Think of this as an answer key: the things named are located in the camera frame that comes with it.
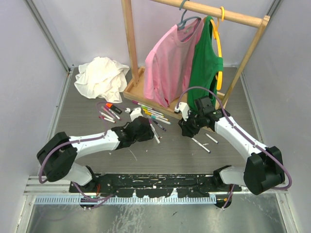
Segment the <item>grey cap marker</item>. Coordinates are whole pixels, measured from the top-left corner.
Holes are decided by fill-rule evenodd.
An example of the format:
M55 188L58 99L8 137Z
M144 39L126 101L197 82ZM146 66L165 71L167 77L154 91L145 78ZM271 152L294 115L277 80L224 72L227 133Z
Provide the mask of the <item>grey cap marker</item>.
M160 144L159 135L157 134L157 132L156 132L154 126L152 125L152 122L149 121L149 123L150 123L150 127L151 127L151 129L152 129L152 131L153 131L153 133L154 133L154 138L155 138L156 142L157 142L158 144Z

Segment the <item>white marker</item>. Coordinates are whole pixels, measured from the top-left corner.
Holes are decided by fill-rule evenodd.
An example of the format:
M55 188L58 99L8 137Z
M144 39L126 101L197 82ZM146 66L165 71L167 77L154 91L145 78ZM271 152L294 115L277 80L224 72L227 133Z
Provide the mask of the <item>white marker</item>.
M205 133L205 135L206 135L210 140L212 140L214 143L216 143L216 144L219 143L214 137L212 137L212 136L209 135L208 133Z

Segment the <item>blue cap marker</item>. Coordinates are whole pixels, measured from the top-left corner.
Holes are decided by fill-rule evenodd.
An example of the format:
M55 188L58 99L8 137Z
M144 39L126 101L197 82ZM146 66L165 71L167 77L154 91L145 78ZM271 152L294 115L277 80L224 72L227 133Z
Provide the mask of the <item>blue cap marker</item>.
M201 144L198 140L196 140L195 138L191 138L192 141L194 141L198 146L200 146L202 149L204 149L207 153L211 153L211 151L206 148L203 144Z

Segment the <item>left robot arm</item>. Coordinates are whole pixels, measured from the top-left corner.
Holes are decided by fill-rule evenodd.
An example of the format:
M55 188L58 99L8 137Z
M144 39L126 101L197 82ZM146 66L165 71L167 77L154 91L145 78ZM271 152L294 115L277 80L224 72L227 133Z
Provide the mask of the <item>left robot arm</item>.
M86 192L93 192L99 183L98 178L91 168L77 164L77 159L101 151L128 148L136 142L151 140L154 135L149 120L143 116L103 133L79 137L57 133L37 153L41 165L39 182L67 180Z

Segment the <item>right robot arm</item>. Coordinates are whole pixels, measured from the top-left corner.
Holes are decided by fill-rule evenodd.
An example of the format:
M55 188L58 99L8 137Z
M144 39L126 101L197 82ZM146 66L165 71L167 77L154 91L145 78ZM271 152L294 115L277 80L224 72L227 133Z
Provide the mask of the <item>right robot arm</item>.
M245 160L244 167L227 165L215 170L212 176L215 189L225 191L235 184L259 195L285 182L282 155L277 147L269 148L255 140L229 112L215 109L209 97L197 99L195 105L197 111L192 111L185 102L178 103L174 109L182 115L178 122L182 135L193 138L201 128L210 128L226 139Z

